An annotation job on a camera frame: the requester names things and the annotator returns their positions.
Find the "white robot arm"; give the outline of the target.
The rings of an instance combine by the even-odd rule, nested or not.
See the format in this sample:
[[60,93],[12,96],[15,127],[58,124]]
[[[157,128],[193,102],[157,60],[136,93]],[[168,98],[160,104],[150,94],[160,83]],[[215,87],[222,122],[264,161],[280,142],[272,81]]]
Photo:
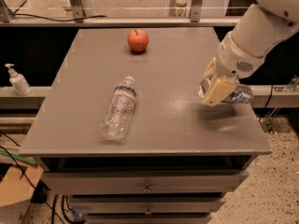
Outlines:
[[239,80],[250,77],[277,44],[298,31],[299,0],[256,0],[218,45],[199,87],[202,103],[250,103],[253,91]]

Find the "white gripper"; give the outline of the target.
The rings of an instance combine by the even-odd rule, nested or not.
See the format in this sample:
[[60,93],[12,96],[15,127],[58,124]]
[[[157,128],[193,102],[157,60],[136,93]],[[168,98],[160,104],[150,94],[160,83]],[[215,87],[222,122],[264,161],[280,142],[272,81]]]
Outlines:
[[204,73],[202,103],[209,106],[220,104],[237,87],[233,77],[250,77],[263,63],[264,57],[255,57],[244,51],[229,32],[218,45],[216,58],[211,59]]

